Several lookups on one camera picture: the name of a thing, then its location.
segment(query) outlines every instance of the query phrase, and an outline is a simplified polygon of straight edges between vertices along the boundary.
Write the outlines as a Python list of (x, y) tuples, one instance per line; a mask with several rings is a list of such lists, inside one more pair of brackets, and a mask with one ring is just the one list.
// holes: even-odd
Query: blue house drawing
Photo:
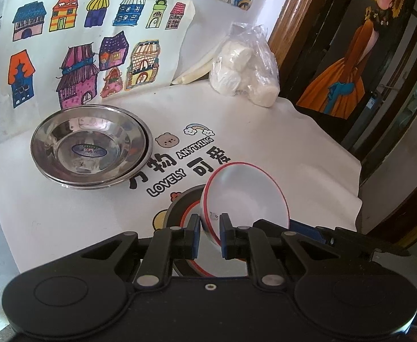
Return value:
[(123, 0), (113, 22), (113, 26), (137, 25), (144, 6), (145, 0)]

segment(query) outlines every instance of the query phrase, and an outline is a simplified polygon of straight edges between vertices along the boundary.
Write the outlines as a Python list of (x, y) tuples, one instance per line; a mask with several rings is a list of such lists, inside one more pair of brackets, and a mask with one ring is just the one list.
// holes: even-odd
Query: red rim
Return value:
[[(200, 201), (196, 201), (193, 204), (191, 204), (185, 211), (185, 213), (182, 216), (182, 219), (180, 221), (180, 226), (184, 227), (185, 226), (185, 219), (186, 216), (188, 216), (189, 212), (198, 204), (200, 203)], [(196, 271), (198, 271), (199, 273), (201, 273), (202, 275), (208, 276), (208, 277), (214, 277), (214, 275), (210, 274), (209, 272), (205, 271), (199, 264), (196, 263), (196, 261), (194, 260), (189, 260), (188, 261), (190, 263), (190, 266), (193, 267), (193, 269), (195, 269)]]
[(276, 181), (274, 180), (274, 178), (272, 176), (270, 176), (267, 172), (265, 172), (262, 168), (257, 167), (254, 164), (247, 163), (247, 162), (230, 162), (230, 163), (226, 163), (225, 165), (219, 167), (215, 172), (212, 173), (212, 175), (210, 176), (210, 178), (207, 181), (207, 184), (205, 185), (204, 192), (203, 192), (203, 197), (204, 197), (204, 207), (203, 207), (203, 210), (204, 210), (205, 223), (207, 224), (207, 227), (208, 227), (208, 230), (210, 231), (210, 234), (215, 239), (215, 242), (217, 242), (219, 245), (221, 245), (221, 240), (218, 238), (218, 235), (216, 235), (213, 227), (211, 226), (210, 217), (208, 216), (208, 210), (207, 210), (208, 190), (210, 188), (211, 182), (213, 181), (213, 179), (215, 178), (215, 176), (218, 174), (218, 172), (221, 171), (221, 170), (223, 170), (223, 169), (225, 169), (228, 166), (233, 165), (233, 164), (246, 164), (246, 165), (248, 165), (250, 167), (254, 167), (254, 168), (258, 169), (259, 171), (265, 173), (274, 182), (274, 184), (276, 185), (276, 187), (280, 191), (281, 196), (283, 197), (284, 204), (286, 205), (286, 210), (288, 212), (288, 227), (289, 227), (289, 220), (290, 220), (289, 206), (288, 206), (288, 203), (286, 201), (286, 198), (285, 198), (283, 192), (281, 191), (281, 188), (276, 183)]

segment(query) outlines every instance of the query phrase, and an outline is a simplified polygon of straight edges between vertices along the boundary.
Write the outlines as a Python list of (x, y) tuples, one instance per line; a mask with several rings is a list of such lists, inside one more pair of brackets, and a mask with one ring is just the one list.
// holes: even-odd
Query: table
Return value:
[(206, 183), (229, 159), (272, 175), (291, 219), (355, 230), (360, 163), (288, 100), (261, 108), (220, 95), (206, 81), (108, 100), (138, 115), (157, 139), (154, 162), (135, 183), (64, 188), (34, 165), (33, 130), (0, 144), (0, 222), (21, 272), (123, 231), (151, 236), (171, 193)]

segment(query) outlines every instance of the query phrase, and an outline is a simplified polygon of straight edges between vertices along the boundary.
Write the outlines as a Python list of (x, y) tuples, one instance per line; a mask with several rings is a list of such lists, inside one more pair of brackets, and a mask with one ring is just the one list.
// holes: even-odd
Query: stainless steel plate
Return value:
[(143, 160), (147, 137), (134, 115), (120, 108), (84, 105), (58, 111), (31, 139), (39, 170), (65, 186), (102, 185)]

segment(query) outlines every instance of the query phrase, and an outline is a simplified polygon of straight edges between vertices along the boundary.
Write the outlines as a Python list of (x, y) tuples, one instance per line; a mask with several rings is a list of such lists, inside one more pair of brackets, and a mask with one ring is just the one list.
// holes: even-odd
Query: painting of woman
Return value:
[(362, 72), (371, 50), (397, 18), (404, 0), (374, 0), (367, 7), (365, 23), (359, 27), (343, 58), (333, 63), (308, 85), (297, 102), (300, 107), (347, 119), (365, 94)]

